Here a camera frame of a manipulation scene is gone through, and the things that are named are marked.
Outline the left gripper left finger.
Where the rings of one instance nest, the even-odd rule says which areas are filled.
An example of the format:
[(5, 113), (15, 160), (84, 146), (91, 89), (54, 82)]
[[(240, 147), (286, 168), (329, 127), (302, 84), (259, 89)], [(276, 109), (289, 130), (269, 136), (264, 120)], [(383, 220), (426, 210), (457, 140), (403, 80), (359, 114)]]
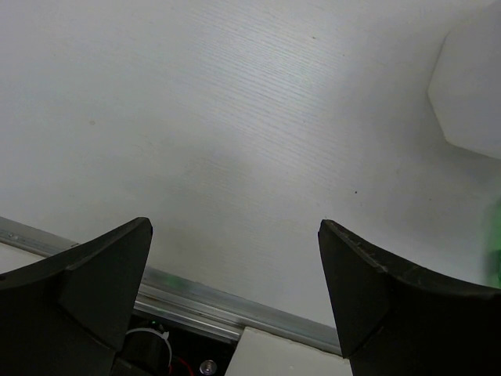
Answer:
[(1, 275), (3, 375), (108, 375), (153, 237), (139, 217)]

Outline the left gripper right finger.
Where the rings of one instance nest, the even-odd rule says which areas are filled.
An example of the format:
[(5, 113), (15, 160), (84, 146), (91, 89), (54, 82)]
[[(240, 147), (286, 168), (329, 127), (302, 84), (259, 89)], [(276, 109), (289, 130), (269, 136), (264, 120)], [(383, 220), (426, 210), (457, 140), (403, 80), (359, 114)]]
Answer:
[(500, 291), (436, 273), (323, 220), (319, 250), (355, 375), (497, 375)]

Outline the green plastic bottle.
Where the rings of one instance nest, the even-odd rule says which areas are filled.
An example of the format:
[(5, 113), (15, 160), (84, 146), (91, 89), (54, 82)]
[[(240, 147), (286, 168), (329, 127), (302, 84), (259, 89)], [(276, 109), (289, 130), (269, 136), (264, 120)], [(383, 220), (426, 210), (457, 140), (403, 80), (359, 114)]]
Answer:
[(485, 222), (483, 272), (485, 283), (500, 288), (500, 199), (487, 210)]

